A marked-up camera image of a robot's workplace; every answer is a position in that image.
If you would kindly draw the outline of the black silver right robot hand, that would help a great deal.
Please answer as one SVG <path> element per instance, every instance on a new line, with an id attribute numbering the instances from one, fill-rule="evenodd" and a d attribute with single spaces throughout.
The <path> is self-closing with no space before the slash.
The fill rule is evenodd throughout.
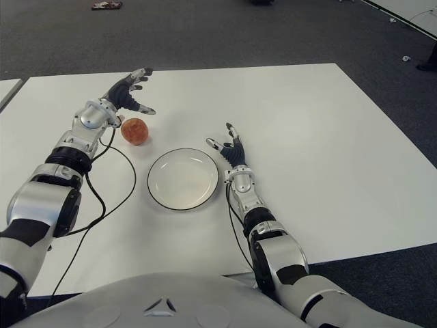
<path id="1" fill-rule="evenodd" d="M 213 138 L 207 138 L 206 143 L 215 149 L 233 167 L 246 165 L 244 146 L 235 127 L 229 122 L 226 123 L 228 134 L 232 139 L 231 143 L 219 143 Z"/>

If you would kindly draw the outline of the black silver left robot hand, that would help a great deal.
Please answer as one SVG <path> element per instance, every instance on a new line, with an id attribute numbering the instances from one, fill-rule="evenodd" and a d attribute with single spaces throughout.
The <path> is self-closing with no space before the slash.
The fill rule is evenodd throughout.
<path id="1" fill-rule="evenodd" d="M 130 94 L 142 90 L 143 86 L 139 83 L 148 81 L 148 77 L 152 74 L 152 68 L 134 70 L 115 83 L 103 98 L 112 103 L 116 109 L 125 108 L 146 115 L 155 115 L 156 111 L 153 108 L 140 104 Z"/>

